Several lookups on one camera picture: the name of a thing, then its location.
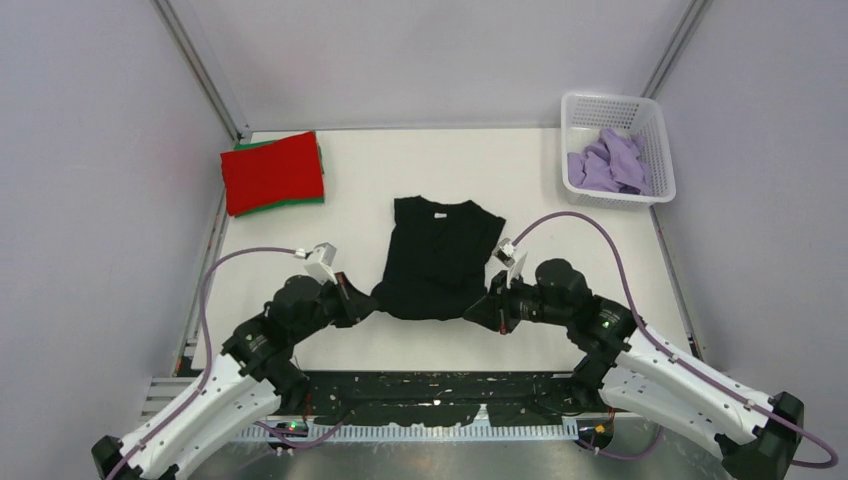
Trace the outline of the black t shirt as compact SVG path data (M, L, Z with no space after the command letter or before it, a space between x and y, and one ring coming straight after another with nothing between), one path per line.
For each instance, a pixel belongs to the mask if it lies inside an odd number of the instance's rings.
M443 204L422 196L394 200L381 281L371 296L400 320L453 320L486 293L486 264L506 220L467 200Z

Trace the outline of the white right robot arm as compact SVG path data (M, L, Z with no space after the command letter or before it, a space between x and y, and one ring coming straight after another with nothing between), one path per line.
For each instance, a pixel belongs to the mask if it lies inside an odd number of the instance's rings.
M735 479L782 479L801 437L804 404L730 379L675 347L652 327L639 329L625 306L596 295L564 259L541 263L536 282L496 275L464 319L501 334L529 321L565 328L585 356L571 397L584 410L603 403L684 436L721 461Z

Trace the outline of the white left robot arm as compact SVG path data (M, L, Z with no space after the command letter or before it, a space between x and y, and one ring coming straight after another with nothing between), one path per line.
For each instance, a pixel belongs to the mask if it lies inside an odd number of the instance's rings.
M254 422L277 410L298 412L309 380L292 361L295 346L328 326L353 327L378 306L342 272L324 283L290 278L171 403L123 437L95 443L99 477L186 479Z

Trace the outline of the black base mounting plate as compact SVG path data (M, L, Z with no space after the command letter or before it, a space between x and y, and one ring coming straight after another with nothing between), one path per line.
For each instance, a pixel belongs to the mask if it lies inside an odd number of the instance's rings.
M309 371L297 404L274 412L353 426L467 426L486 412L500 426L546 426L609 415L599 393L568 373Z

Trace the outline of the purple crumpled t shirt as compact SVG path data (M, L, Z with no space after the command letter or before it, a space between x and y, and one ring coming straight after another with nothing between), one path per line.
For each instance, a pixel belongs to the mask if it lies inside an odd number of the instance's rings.
M568 182L584 190L652 196L652 169L642 160L645 145L642 135L603 128L581 152L567 154Z

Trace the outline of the white plastic basket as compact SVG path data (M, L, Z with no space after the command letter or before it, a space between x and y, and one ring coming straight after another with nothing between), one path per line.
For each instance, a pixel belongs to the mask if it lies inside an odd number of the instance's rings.
M563 183L574 205L631 209L677 193L660 105L624 95L567 93L561 101Z

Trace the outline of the aluminium frame rail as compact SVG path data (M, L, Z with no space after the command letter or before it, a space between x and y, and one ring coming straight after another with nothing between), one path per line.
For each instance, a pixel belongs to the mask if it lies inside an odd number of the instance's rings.
M713 378L699 378L685 369L675 370L675 373L678 373L678 376L653 379L645 376L645 382L661 386L687 405L706 404L710 401L718 408L723 408L724 404L732 405L736 402L746 405L748 402L747 396L740 390L741 385L737 385L733 380L729 385L725 385ZM152 418L196 380L199 380L199 377L154 377L150 381L140 417Z

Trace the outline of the left aluminium corner post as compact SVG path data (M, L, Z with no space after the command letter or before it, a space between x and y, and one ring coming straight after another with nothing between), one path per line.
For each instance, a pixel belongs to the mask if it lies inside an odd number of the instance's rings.
M230 138L237 144L249 140L250 124L191 2L153 0L152 4Z

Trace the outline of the aluminium corner post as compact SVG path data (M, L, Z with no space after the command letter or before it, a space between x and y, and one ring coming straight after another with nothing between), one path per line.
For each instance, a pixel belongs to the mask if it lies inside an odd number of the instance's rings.
M680 22L672 34L664 52L655 66L641 96L656 100L664 84L671 75L680 58L695 35L700 23L713 4L713 0L692 0L689 2Z
M230 138L237 144L249 140L250 124L191 2L153 0L152 4Z

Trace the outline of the right aluminium corner post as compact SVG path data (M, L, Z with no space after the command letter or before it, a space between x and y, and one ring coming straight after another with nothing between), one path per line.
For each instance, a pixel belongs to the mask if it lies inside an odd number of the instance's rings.
M672 34L664 52L655 66L641 96L656 100L664 84L671 75L680 58L695 35L700 23L713 4L713 0L692 0L689 2L680 22Z

